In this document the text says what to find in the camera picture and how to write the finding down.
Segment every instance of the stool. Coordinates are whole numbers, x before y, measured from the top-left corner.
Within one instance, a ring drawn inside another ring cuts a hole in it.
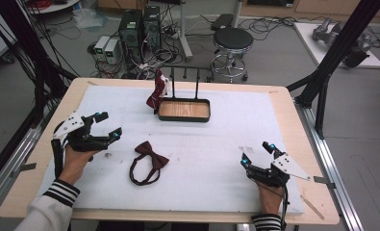
[[[226,55],[216,55],[211,63],[214,73],[232,78],[242,76],[242,80],[247,80],[246,66],[241,59],[253,45],[253,37],[239,28],[223,28],[215,32],[214,45],[217,52],[225,51]]]

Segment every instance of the striped sleeve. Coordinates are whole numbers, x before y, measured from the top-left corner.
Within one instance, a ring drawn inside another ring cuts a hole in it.
[[[62,204],[72,207],[79,193],[80,191],[74,186],[60,179],[56,179],[43,195],[52,197]]]
[[[277,215],[257,215],[252,217],[256,231],[282,230],[281,219]]]

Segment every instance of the human hand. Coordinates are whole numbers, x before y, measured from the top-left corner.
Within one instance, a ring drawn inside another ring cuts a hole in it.
[[[279,213],[280,203],[283,199],[283,188],[269,187],[260,182],[257,182],[256,184],[259,188],[262,213],[277,215]]]
[[[70,185],[74,185],[76,181],[82,177],[84,168],[88,163],[90,157],[99,151],[78,152],[73,150],[69,144],[66,145],[64,150],[65,158],[63,172],[61,173],[59,179],[65,181]]]

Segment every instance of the floor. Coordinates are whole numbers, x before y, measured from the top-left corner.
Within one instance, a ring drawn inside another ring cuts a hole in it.
[[[80,76],[94,76],[96,68],[87,48],[100,36],[112,35],[118,27],[117,15],[106,14],[101,28],[77,29],[72,12],[47,15],[47,27],[55,47]],[[208,16],[214,21],[215,16]],[[209,23],[202,17],[187,20],[187,34],[211,34]],[[380,25],[373,25],[380,32]],[[251,33],[255,39],[265,35]],[[209,67],[215,47],[211,37],[188,37],[193,59],[180,64]],[[45,39],[41,43],[52,55]],[[380,49],[372,48],[380,60]],[[278,27],[266,39],[255,40],[243,57],[248,69],[246,82],[233,84],[287,86],[311,74],[316,63],[294,29]],[[183,81],[193,81],[193,76]],[[216,78],[216,83],[228,83]],[[297,96],[301,89],[291,92]],[[0,152],[19,124],[34,106],[34,86],[18,63],[0,61]],[[313,103],[315,111],[317,102]],[[380,69],[338,68],[329,83],[324,119],[324,136],[339,168],[342,180],[365,230],[380,230]],[[0,230],[13,230],[20,219],[0,218]],[[96,221],[75,220],[74,230],[94,230]],[[148,230],[161,223],[148,223]],[[168,225],[161,230],[169,230]],[[235,224],[211,224],[210,230],[236,230]],[[346,230],[341,222],[335,226],[301,225],[300,230]]]

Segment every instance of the sleeve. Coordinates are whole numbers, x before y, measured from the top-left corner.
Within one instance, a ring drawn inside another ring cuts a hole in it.
[[[66,230],[72,215],[72,205],[79,193],[78,189],[65,181],[55,180],[42,196],[30,203],[27,217],[15,231]]]
[[[277,215],[257,215],[252,217],[256,231],[282,230],[281,219]]]

